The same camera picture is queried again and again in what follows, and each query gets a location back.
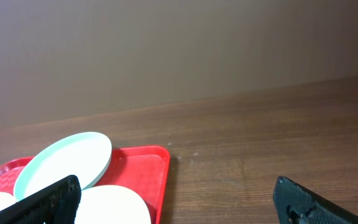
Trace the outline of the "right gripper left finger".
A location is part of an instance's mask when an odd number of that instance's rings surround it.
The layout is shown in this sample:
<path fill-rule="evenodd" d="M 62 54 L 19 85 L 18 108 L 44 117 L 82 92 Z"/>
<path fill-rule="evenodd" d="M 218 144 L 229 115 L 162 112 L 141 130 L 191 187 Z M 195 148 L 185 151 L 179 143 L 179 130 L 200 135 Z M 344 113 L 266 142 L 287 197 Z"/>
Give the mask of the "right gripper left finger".
<path fill-rule="evenodd" d="M 0 211 L 0 224 L 74 224 L 80 200 L 79 180 L 69 175 Z"/>

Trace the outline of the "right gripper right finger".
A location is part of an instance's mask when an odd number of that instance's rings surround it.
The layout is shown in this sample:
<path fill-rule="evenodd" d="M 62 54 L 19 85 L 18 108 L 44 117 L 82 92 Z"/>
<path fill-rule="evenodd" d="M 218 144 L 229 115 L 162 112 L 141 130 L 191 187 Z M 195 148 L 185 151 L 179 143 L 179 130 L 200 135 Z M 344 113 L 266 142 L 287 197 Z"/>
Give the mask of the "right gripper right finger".
<path fill-rule="evenodd" d="M 280 224 L 358 224 L 358 216 L 280 176 L 273 191 Z"/>

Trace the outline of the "light blue plate top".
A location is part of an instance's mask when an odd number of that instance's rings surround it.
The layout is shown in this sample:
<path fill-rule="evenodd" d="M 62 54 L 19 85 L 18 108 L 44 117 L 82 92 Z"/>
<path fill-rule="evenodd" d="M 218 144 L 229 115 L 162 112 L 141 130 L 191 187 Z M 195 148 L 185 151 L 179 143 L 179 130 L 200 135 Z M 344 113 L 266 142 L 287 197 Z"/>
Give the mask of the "light blue plate top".
<path fill-rule="evenodd" d="M 84 132 L 63 138 L 38 153 L 23 168 L 14 184 L 17 201 L 68 175 L 77 176 L 82 190 L 94 186 L 107 171 L 112 143 L 102 133 Z"/>

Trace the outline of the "light blue plate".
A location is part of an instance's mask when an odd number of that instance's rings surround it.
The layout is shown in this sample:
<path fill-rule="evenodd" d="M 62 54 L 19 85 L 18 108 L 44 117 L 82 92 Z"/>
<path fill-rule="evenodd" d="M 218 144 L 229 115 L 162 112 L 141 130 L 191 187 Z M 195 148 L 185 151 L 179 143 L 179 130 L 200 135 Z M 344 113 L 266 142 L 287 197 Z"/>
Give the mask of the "light blue plate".
<path fill-rule="evenodd" d="M 101 185 L 81 192 L 75 224 L 151 224 L 149 209 L 133 190 Z"/>
<path fill-rule="evenodd" d="M 112 143 L 102 133 L 84 132 L 63 138 L 38 153 L 23 168 L 14 184 L 17 201 L 68 175 L 77 176 L 82 190 L 94 186 L 107 171 Z"/>

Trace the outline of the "red plastic serving tray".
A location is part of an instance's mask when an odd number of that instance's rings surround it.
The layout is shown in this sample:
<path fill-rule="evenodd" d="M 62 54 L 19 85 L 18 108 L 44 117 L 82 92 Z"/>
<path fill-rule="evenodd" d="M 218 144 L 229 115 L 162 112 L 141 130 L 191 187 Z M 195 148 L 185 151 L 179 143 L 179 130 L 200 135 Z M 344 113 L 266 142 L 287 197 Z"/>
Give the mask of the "red plastic serving tray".
<path fill-rule="evenodd" d="M 31 157 L 15 159 L 0 166 L 0 192 L 13 194 L 16 179 Z M 162 146 L 123 147 L 112 151 L 112 161 L 99 185 L 120 185 L 142 197 L 149 208 L 151 223 L 159 224 L 170 153 Z"/>

